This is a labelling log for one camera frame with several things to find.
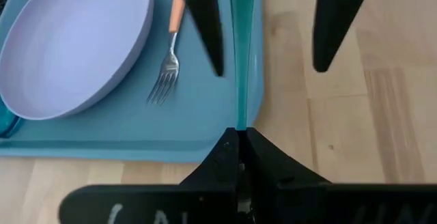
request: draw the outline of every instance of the tray rim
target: tray rim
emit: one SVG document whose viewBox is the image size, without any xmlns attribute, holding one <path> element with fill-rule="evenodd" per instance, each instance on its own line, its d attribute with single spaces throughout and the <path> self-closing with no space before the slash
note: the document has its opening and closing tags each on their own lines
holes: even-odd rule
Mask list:
<svg viewBox="0 0 437 224">
<path fill-rule="evenodd" d="M 264 63 L 263 63 L 263 20 L 262 0 L 255 0 L 252 13 L 251 52 L 249 60 L 249 86 L 248 86 L 248 109 L 247 124 L 255 121 L 264 96 Z M 162 163 L 198 163 L 201 162 L 215 146 L 216 141 L 202 141 L 204 147 L 198 150 L 175 151 L 175 150 L 109 150 L 109 149 L 72 149 L 72 148 L 22 148 L 18 145 L 30 141 L 8 141 L 0 139 L 0 156 L 19 157 L 42 157 L 42 158 L 82 158 L 82 159 L 105 159 L 105 160 L 147 160 Z"/>
</svg>

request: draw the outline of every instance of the blue tray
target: blue tray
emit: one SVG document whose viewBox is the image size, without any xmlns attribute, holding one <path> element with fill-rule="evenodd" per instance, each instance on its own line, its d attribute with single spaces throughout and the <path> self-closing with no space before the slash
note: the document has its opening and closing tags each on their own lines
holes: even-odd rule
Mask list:
<svg viewBox="0 0 437 224">
<path fill-rule="evenodd" d="M 0 46 L 28 0 L 8 0 L 0 17 Z M 199 162 L 227 127 L 235 127 L 236 68 L 230 0 L 219 0 L 225 38 L 225 77 L 214 76 L 189 12 L 178 39 L 181 62 L 175 91 L 160 106 L 145 99 L 168 47 L 172 0 L 154 0 L 154 21 L 143 52 L 128 76 L 90 109 L 58 120 L 24 121 L 0 156 L 43 156 Z M 247 124 L 263 96 L 262 0 L 254 1 Z"/>
</svg>

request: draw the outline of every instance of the fork handle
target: fork handle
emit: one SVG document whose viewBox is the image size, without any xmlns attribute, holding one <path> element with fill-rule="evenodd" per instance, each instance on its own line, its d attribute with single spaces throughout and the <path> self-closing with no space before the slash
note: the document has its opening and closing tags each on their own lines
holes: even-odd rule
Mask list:
<svg viewBox="0 0 437 224">
<path fill-rule="evenodd" d="M 176 33 L 179 31 L 180 22 L 182 20 L 182 15 L 184 14 L 185 0 L 173 0 L 173 5 L 171 6 L 170 15 L 170 33 Z"/>
</svg>

